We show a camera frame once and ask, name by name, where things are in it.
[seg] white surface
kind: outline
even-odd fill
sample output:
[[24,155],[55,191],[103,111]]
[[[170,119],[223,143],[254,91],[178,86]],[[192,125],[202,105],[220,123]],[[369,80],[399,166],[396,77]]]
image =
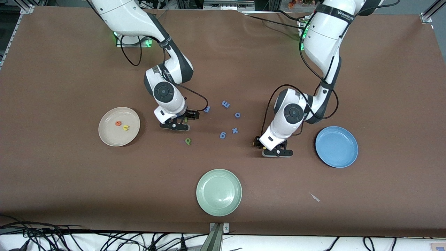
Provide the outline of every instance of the white surface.
[[[146,245],[152,240],[152,234],[144,234]],[[179,238],[180,234],[169,234],[157,245],[160,247],[164,243],[174,238]],[[96,234],[74,234],[76,241],[84,251],[99,251],[108,237]],[[204,243],[206,236],[197,237],[186,241],[188,247],[200,246]],[[293,251],[324,251],[334,241],[335,237],[306,237],[306,236],[257,236],[257,235],[225,235],[223,237],[222,251],[230,251],[242,248],[240,251],[273,251],[273,250],[293,250]],[[70,236],[66,236],[67,244],[72,251],[80,251]],[[135,238],[142,243],[142,238]],[[390,251],[393,243],[392,238],[372,238],[376,251]],[[13,248],[20,248],[25,243],[26,238],[20,234],[8,234],[0,236],[0,251],[8,251]],[[108,250],[116,250],[118,245],[124,241],[116,241]],[[440,239],[417,239],[398,238],[394,251],[430,251],[431,243],[444,243],[446,240]],[[48,248],[45,241],[41,241],[43,247]],[[120,251],[137,251],[135,244],[124,245]],[[28,251],[38,251],[35,244],[30,244]],[[333,247],[332,251],[367,251],[362,242],[362,237],[341,237]]]
[[139,132],[138,114],[127,107],[117,107],[108,111],[99,122],[98,132],[101,140],[109,146],[124,146],[130,143]]

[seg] plate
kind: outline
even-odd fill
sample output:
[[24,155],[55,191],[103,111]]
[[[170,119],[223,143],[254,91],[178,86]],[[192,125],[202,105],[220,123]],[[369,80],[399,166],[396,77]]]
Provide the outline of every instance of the plate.
[[358,157],[358,143],[344,128],[329,126],[316,137],[316,152],[327,165],[344,168],[353,164]]
[[210,215],[228,215],[239,206],[241,200],[242,185],[237,176],[228,170],[211,170],[198,182],[198,204]]
[[99,122],[99,137],[109,146],[124,146],[137,135],[140,128],[138,114],[127,107],[117,107],[108,111]]

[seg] white paper scrap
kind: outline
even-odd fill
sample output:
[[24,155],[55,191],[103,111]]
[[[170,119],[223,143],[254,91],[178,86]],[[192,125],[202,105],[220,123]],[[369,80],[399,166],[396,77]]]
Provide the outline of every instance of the white paper scrap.
[[309,192],[309,194],[311,194],[311,196],[313,197],[313,199],[315,199],[317,202],[320,202],[321,200],[318,199],[316,196],[314,196],[312,193]]

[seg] beige plate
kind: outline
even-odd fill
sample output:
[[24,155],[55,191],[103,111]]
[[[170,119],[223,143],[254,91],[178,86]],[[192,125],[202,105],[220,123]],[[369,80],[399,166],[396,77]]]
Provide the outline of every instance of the beige plate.
[[138,114],[127,107],[114,108],[102,117],[99,122],[99,137],[109,146],[123,146],[129,144],[138,135],[140,120]]

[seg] blue plate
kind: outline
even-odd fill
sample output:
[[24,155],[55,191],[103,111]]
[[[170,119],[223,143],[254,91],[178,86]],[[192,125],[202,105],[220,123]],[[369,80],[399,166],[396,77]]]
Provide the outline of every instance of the blue plate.
[[353,164],[358,157],[358,143],[344,128],[329,126],[316,137],[316,152],[327,165],[344,168]]

